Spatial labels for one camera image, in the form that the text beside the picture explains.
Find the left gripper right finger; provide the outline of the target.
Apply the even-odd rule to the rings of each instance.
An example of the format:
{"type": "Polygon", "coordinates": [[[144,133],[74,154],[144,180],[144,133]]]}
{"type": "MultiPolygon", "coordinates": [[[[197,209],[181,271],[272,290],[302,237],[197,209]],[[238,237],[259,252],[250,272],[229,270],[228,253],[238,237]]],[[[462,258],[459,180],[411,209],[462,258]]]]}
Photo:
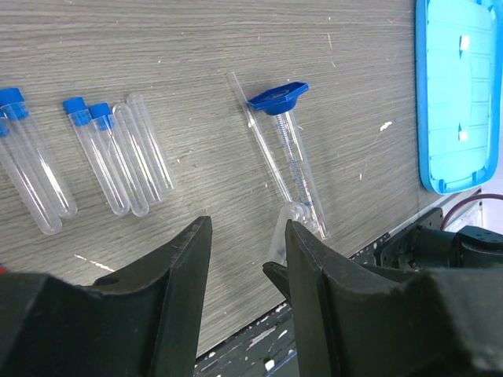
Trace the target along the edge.
{"type": "Polygon", "coordinates": [[[362,267],[297,221],[285,226],[287,264],[264,273],[293,309],[302,376],[413,376],[424,369],[410,283],[362,267]]]}

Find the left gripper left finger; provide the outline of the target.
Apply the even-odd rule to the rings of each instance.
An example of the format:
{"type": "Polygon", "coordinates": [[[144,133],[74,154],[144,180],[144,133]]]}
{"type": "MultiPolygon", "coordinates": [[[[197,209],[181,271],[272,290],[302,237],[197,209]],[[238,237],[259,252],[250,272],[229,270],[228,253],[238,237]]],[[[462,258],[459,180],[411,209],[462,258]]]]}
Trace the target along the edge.
{"type": "Polygon", "coordinates": [[[94,282],[105,344],[96,376],[191,376],[211,256],[200,216],[154,251],[94,282]]]}

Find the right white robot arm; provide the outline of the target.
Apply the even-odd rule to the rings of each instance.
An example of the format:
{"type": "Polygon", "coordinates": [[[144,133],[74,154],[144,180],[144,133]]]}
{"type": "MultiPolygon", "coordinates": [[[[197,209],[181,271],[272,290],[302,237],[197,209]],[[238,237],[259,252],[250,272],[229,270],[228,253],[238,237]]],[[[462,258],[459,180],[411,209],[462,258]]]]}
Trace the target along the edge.
{"type": "Polygon", "coordinates": [[[441,230],[442,209],[436,207],[394,234],[373,252],[379,267],[501,268],[502,235],[466,225],[456,232],[441,230]]]}

